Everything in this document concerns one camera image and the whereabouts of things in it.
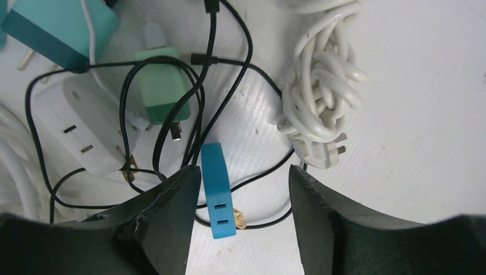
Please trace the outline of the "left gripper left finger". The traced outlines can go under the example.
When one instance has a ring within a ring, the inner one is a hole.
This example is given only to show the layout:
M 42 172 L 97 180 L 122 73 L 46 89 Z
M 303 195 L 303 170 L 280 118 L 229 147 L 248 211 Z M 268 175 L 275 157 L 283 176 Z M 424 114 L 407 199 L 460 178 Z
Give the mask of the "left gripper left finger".
M 200 168 L 186 166 L 81 222 L 2 214 L 1 273 L 184 274 L 200 185 Z

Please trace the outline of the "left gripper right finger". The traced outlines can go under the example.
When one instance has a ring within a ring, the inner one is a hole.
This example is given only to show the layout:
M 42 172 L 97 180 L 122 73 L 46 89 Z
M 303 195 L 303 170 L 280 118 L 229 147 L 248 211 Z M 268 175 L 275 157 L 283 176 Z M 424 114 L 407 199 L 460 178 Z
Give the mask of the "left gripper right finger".
M 484 274 L 485 216 L 432 224 L 392 217 L 289 169 L 305 274 Z

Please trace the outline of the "teal charger block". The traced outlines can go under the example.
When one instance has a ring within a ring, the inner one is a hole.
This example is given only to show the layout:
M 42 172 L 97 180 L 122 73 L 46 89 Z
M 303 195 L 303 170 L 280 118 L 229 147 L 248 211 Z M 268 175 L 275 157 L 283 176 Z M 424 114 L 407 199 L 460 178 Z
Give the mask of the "teal charger block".
M 116 1 L 86 2 L 96 34 L 96 58 L 105 52 L 120 25 Z M 80 1 L 16 1 L 1 23 L 1 29 L 73 73 L 89 64 L 89 29 Z

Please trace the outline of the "green USB charger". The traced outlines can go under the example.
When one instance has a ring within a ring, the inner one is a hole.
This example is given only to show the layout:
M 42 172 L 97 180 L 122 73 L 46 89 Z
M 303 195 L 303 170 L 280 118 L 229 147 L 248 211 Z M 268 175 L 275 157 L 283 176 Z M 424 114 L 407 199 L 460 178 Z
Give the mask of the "green USB charger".
M 155 56 L 180 58 L 178 50 L 168 44 L 159 23 L 148 19 L 142 27 L 142 34 L 146 49 L 135 53 L 135 60 Z M 154 125 L 163 124 L 174 105 L 187 92 L 181 69 L 164 64 L 146 65 L 137 73 L 136 78 L 149 121 Z

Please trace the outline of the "light blue plug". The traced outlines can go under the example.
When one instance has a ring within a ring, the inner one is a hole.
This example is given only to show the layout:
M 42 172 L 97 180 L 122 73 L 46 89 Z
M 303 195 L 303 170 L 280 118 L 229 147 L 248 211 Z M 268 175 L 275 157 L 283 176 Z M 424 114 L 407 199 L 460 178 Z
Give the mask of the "light blue plug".
M 228 169 L 219 143 L 201 147 L 202 180 L 214 239 L 235 236 L 237 226 Z

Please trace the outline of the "white multi-plug adapter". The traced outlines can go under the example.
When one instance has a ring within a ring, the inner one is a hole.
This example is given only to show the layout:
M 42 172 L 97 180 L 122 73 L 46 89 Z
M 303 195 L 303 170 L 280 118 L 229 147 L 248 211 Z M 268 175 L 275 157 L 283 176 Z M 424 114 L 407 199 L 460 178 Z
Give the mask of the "white multi-plug adapter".
M 126 163 L 118 105 L 90 73 L 75 74 L 32 96 L 32 111 L 91 174 Z

